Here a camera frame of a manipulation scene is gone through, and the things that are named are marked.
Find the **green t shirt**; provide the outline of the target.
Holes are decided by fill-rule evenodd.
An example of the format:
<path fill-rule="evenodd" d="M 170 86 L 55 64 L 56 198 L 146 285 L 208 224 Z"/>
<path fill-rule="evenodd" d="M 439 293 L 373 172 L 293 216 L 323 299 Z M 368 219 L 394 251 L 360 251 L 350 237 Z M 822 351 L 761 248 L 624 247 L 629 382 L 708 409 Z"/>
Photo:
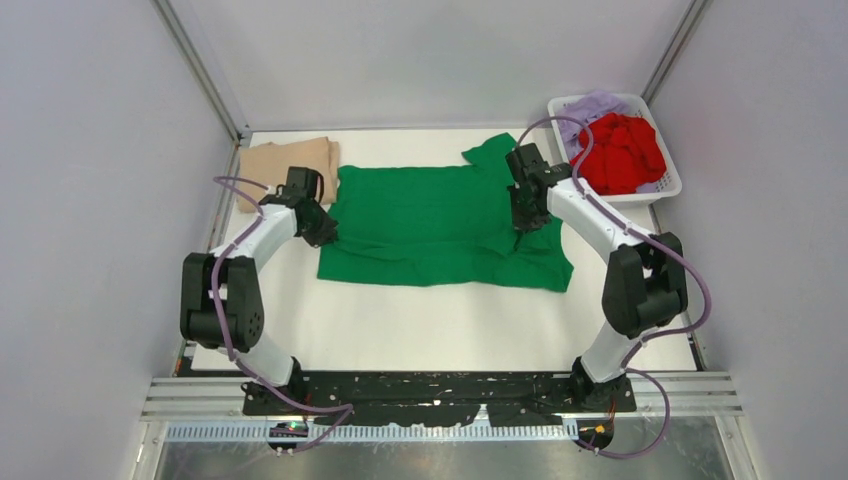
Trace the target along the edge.
<path fill-rule="evenodd" d="M 339 170 L 329 209 L 338 238 L 317 276 L 347 283 L 429 287 L 478 282 L 564 293 L 574 267 L 559 221 L 522 234 L 512 224 L 501 133 L 462 152 L 461 166 Z"/>

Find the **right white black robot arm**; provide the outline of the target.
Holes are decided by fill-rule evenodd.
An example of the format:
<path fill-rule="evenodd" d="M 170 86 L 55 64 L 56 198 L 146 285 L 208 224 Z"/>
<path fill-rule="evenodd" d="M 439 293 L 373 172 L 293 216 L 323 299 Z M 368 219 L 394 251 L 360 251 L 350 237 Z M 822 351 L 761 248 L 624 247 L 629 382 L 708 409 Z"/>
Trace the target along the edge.
<path fill-rule="evenodd" d="M 568 164 L 550 165 L 533 143 L 505 156 L 512 222 L 521 236 L 553 219 L 570 226 L 606 265 L 601 294 L 605 323 L 578 357 L 567 391 L 574 405 L 610 405 L 625 384 L 625 366 L 636 345 L 688 307 L 686 273 L 675 257 L 682 244 L 673 234 L 653 235 L 600 198 Z"/>

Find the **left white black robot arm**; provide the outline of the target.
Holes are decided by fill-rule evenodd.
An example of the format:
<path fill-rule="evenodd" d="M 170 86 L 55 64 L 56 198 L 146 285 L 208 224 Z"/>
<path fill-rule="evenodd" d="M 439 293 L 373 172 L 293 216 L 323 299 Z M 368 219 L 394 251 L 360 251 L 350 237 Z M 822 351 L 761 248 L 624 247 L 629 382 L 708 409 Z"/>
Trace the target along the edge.
<path fill-rule="evenodd" d="M 182 337 L 223 353 L 266 390 L 270 403 L 284 414 L 335 410 L 305 404 L 299 361 L 264 329 L 259 281 L 263 267 L 286 242 L 300 238 L 321 247 L 336 240 L 337 223 L 320 204 L 324 189 L 318 171 L 291 168 L 283 183 L 260 187 L 262 197 L 252 203 L 252 222 L 230 242 L 207 253 L 190 253 L 182 265 Z"/>

